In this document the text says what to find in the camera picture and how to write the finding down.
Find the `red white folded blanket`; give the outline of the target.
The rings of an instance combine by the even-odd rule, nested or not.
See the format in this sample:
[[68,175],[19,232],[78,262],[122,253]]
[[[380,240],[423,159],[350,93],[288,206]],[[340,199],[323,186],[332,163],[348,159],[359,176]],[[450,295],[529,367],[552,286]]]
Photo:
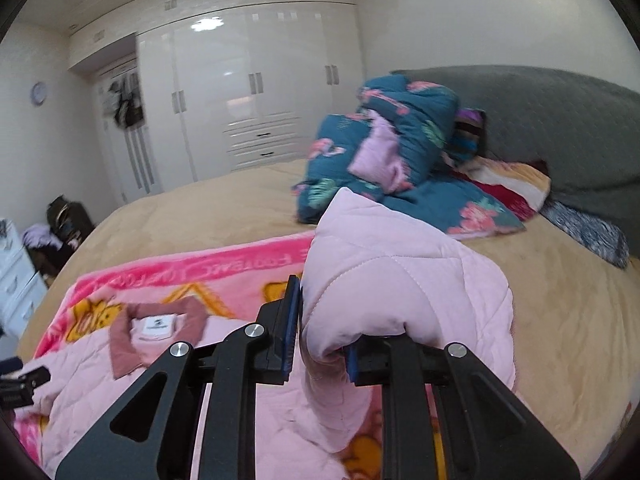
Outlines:
[[548,174],[524,162],[477,156],[456,168],[454,175],[498,200],[521,221],[535,217],[551,191]]

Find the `pink quilted jacket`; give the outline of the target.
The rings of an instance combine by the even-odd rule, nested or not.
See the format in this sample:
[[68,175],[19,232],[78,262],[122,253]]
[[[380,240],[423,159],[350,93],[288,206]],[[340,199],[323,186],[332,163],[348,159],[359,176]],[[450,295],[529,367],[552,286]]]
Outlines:
[[[306,441],[341,452],[368,414],[371,388],[347,379],[341,356],[364,335],[405,334],[436,348],[461,342],[505,384],[514,383],[513,296],[495,263],[434,226],[347,190],[310,234],[294,356],[304,366],[308,404],[294,426]],[[146,304],[119,312],[110,326],[114,377],[134,370],[141,376],[173,342],[204,347],[198,304],[183,299],[175,307],[183,314],[178,332],[173,314],[145,316]]]

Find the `lilac clothes pile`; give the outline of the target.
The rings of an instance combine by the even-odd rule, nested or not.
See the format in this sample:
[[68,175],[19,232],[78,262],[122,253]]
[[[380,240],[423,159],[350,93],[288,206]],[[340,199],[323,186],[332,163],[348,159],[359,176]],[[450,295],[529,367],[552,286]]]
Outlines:
[[29,226],[22,234],[23,244],[27,248],[43,248],[54,247],[56,250],[60,250],[63,246],[61,240],[51,231],[48,224],[35,223]]

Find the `white door with hanging bags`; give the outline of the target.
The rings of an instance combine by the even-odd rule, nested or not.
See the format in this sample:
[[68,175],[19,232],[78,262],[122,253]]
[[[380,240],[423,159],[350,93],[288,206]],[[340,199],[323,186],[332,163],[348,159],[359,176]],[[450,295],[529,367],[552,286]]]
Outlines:
[[116,198],[129,204],[163,191],[155,167],[137,60],[130,56],[96,75],[99,141]]

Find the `white glossy wardrobe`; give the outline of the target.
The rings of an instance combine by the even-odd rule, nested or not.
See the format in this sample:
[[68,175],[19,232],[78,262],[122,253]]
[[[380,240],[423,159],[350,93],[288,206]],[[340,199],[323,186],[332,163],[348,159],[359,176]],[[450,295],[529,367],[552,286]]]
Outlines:
[[363,77],[355,0],[132,0],[70,40],[70,68],[137,60],[163,191],[303,156]]

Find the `black white patterned pillow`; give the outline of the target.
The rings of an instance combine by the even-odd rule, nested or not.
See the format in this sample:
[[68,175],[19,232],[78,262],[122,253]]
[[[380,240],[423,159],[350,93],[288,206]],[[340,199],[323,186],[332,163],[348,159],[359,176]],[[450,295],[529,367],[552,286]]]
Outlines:
[[547,200],[540,214],[572,240],[604,261],[626,269],[630,252],[624,232],[615,224],[593,214]]

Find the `dark bag on floor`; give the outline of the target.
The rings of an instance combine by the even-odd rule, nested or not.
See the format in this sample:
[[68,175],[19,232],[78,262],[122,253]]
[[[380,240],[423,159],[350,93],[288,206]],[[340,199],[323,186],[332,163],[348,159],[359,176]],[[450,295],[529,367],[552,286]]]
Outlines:
[[96,228],[85,206],[63,195],[48,205],[47,222],[51,232],[73,250],[77,250]]

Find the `round wall clock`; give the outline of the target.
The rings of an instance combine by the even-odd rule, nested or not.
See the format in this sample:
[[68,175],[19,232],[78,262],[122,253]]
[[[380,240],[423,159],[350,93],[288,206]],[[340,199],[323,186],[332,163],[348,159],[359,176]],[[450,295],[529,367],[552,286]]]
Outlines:
[[44,81],[37,81],[30,89],[30,102],[35,107],[40,107],[46,102],[48,87]]

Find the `teal floral quilt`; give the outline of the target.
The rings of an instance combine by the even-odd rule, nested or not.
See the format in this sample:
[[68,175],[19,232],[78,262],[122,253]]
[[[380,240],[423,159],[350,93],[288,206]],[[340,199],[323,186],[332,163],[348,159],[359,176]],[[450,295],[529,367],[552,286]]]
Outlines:
[[352,114],[322,120],[296,185],[296,219],[316,224],[341,188],[465,238],[511,234],[523,222],[500,200],[454,175],[458,96],[395,74],[366,81]]

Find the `grey upholstered headboard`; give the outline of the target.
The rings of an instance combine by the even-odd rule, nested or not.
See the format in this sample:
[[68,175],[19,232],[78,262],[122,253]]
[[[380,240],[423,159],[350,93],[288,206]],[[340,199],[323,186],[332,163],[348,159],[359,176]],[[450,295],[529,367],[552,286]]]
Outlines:
[[487,115],[486,151],[547,164],[558,202],[608,220],[639,253],[639,95],[591,76],[514,65],[404,70]]

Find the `white drawer dresser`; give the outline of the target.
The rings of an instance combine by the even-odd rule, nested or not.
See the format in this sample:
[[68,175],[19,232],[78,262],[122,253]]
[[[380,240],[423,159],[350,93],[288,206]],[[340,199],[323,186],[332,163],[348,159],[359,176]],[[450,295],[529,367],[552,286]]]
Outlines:
[[48,289],[9,219],[1,219],[0,246],[1,328],[21,339]]

